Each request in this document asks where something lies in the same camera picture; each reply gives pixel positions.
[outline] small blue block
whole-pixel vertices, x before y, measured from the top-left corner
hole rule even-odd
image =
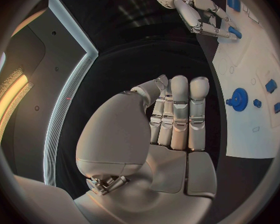
[[[275,110],[275,113],[280,112],[280,102],[278,102],[274,105],[274,110]]]
[[[277,84],[273,79],[270,79],[270,81],[266,84],[266,90],[269,93],[273,93],[273,91],[277,88]]]
[[[240,0],[227,0],[227,5],[233,8],[235,11],[241,11]]]
[[[254,106],[256,106],[257,108],[260,108],[262,106],[262,102],[258,99],[255,99],[253,101]]]
[[[242,38],[242,34],[241,34],[237,29],[234,29],[232,26],[230,26],[230,27],[228,28],[228,31],[229,31],[230,33],[235,34],[239,39]]]

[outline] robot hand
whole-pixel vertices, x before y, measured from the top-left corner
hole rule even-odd
[[[86,124],[76,150],[76,163],[90,189],[105,194],[123,185],[146,161],[150,128],[145,110],[166,89],[165,75],[102,104]]]
[[[157,0],[166,8],[176,8],[181,19],[184,21],[188,29],[197,34],[210,35],[215,37],[225,37],[232,40],[236,40],[237,36],[233,33],[218,29],[216,27],[217,15],[221,19],[224,19],[232,28],[237,29],[236,24],[231,18],[218,7],[211,0]],[[209,23],[201,21],[199,13],[193,8],[197,8],[205,11],[204,15],[209,18]]]
[[[208,92],[209,83],[205,77],[190,82],[190,98],[187,78],[175,76],[169,80],[166,90],[156,100],[150,118],[151,143],[175,150],[185,150],[187,146],[192,151],[204,150],[205,97]]]

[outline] blue gear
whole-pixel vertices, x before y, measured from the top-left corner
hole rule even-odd
[[[226,104],[232,106],[235,111],[243,111],[248,104],[248,94],[243,88],[237,88],[231,99],[226,100]]]

